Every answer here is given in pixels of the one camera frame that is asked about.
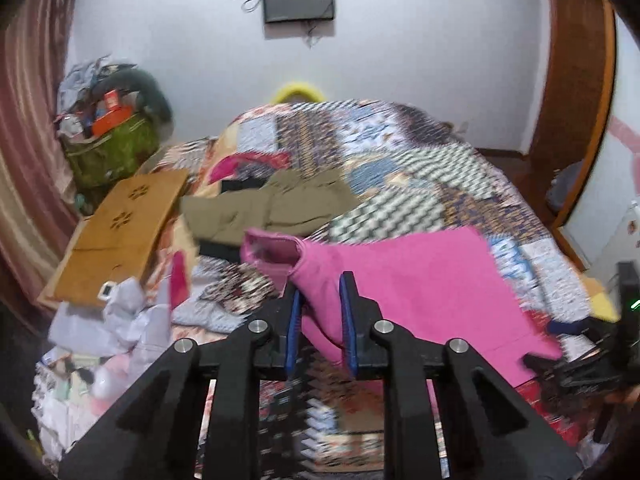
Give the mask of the pink pants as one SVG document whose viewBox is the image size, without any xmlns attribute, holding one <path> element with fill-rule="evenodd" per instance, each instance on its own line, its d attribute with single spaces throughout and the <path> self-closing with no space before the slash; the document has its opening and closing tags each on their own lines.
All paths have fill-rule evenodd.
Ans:
<svg viewBox="0 0 640 480">
<path fill-rule="evenodd" d="M 250 229 L 240 254 L 278 289 L 293 284 L 302 293 L 302 332 L 335 364 L 342 360 L 340 277 L 346 271 L 386 320 L 438 344 L 466 340 L 512 386 L 534 376 L 521 362 L 524 354 L 562 354 L 521 309 L 488 243 L 472 228 L 353 245 Z"/>
</svg>

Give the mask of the white crumpled cloth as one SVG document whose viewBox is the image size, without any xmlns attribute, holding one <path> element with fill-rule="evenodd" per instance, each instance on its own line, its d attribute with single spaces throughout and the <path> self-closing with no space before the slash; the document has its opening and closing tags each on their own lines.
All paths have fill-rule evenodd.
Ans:
<svg viewBox="0 0 640 480">
<path fill-rule="evenodd" d="M 99 358 L 135 348 L 163 352 L 170 343 L 168 305 L 149 307 L 136 278 L 111 286 L 102 309 L 62 302 L 50 325 L 48 341 L 70 352 Z"/>
</svg>

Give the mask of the wooden lap desk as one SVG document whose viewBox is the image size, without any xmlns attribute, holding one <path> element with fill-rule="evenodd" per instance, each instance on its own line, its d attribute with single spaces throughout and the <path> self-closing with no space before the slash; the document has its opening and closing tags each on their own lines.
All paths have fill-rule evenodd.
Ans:
<svg viewBox="0 0 640 480">
<path fill-rule="evenodd" d="M 78 224 L 40 299 L 102 309 L 117 284 L 127 278 L 142 283 L 188 177 L 188 170 L 178 169 L 119 181 L 96 213 Z"/>
</svg>

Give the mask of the black garment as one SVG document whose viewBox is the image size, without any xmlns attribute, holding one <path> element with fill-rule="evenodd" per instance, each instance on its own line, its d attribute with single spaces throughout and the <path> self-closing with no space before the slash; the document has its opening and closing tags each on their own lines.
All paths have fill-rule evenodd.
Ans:
<svg viewBox="0 0 640 480">
<path fill-rule="evenodd" d="M 217 252 L 238 252 L 245 231 L 262 228 L 266 221 L 269 202 L 264 187 L 264 178 L 223 180 L 221 191 L 211 198 L 198 197 L 193 205 L 198 206 L 195 215 L 195 237 Z"/>
</svg>

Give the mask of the striped red curtain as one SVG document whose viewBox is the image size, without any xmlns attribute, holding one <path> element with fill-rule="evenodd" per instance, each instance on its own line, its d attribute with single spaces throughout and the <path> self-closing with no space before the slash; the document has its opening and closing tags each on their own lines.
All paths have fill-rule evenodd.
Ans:
<svg viewBox="0 0 640 480">
<path fill-rule="evenodd" d="M 1 29 L 1 260 L 30 302 L 77 226 L 54 120 L 75 0 L 22 0 Z"/>
</svg>

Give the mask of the patchwork bed quilt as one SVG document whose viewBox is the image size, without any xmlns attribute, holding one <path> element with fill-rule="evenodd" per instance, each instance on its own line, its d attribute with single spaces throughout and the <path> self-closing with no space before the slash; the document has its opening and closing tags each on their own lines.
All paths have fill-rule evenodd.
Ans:
<svg viewBox="0 0 640 480">
<path fill-rule="evenodd" d="M 548 321 L 578 321 L 597 313 L 604 289 L 579 275 L 550 231 L 542 225 L 506 175 L 452 127 L 420 108 L 382 101 L 277 104 L 254 108 L 236 118 L 216 140 L 197 140 L 166 148 L 152 172 L 187 169 L 188 194 L 211 198 L 222 182 L 268 178 L 274 158 L 288 155 L 288 168 L 311 177 L 338 168 L 360 200 L 355 212 L 322 224 L 308 235 L 317 243 L 364 244 L 413 233 L 472 226 L 483 235 L 521 310 L 544 331 Z M 175 252 L 183 252 L 190 291 L 196 279 L 216 282 L 214 270 L 231 272 L 229 257 L 200 256 L 180 214 L 172 214 L 160 233 L 154 269 L 145 288 L 149 300 L 165 290 Z M 227 278 L 217 278 L 228 282 Z M 381 478 L 381 399 L 357 387 L 320 356 L 299 390 L 306 388 L 308 410 L 285 415 L 300 437 L 293 467 L 299 478 Z M 590 460 L 590 432 L 596 412 L 586 400 L 574 404 L 542 402 L 531 380 L 518 392 L 569 444 Z"/>
</svg>

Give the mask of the olive green pants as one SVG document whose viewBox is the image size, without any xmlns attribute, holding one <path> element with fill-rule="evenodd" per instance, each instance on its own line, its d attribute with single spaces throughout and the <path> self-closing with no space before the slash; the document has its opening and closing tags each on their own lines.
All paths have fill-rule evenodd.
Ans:
<svg viewBox="0 0 640 480">
<path fill-rule="evenodd" d="M 267 232 L 306 236 L 328 224 L 332 219 L 355 209 L 357 195 L 343 179 L 341 171 L 329 169 L 312 177 L 305 177 L 295 169 L 278 170 L 267 181 L 264 191 L 269 202 L 266 221 Z M 195 237 L 198 206 L 196 196 L 181 200 L 181 213 L 186 226 Z"/>
</svg>

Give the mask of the green storage bag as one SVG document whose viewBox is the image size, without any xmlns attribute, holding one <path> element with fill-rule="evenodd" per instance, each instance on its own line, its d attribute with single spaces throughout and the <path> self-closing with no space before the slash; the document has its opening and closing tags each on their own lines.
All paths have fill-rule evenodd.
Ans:
<svg viewBox="0 0 640 480">
<path fill-rule="evenodd" d="M 72 142 L 63 136 L 61 143 L 81 191 L 129 178 L 160 147 L 153 123 L 141 114 L 97 138 Z"/>
</svg>

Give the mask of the orange box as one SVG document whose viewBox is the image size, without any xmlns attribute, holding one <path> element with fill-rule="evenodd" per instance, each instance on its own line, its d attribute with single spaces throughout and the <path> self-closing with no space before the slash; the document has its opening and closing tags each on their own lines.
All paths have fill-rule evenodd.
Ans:
<svg viewBox="0 0 640 480">
<path fill-rule="evenodd" d="M 121 106 L 114 108 L 114 110 L 109 110 L 103 116 L 96 118 L 91 127 L 92 135 L 103 136 L 126 122 L 133 114 L 134 109 L 131 106 Z"/>
</svg>

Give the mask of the brown wooden door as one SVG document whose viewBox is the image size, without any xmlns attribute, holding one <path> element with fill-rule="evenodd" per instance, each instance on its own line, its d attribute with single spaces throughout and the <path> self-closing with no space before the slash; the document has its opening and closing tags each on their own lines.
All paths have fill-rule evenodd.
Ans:
<svg viewBox="0 0 640 480">
<path fill-rule="evenodd" d="M 575 183 L 544 220 L 560 226 L 582 192 L 610 111 L 616 65 L 615 13 L 608 0 L 549 0 L 548 70 L 528 158 L 543 193 L 576 164 Z"/>
</svg>

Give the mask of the grey plush toy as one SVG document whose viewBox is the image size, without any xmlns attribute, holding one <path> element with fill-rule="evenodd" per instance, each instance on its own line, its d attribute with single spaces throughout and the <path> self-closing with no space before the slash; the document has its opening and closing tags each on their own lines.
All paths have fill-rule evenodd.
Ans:
<svg viewBox="0 0 640 480">
<path fill-rule="evenodd" d="M 172 122 L 172 110 L 168 99 L 160 90 L 156 79 L 140 68 L 123 68 L 97 82 L 91 90 L 92 96 L 103 98 L 107 92 L 115 91 L 121 98 L 134 93 L 137 110 L 144 110 L 161 124 Z"/>
</svg>

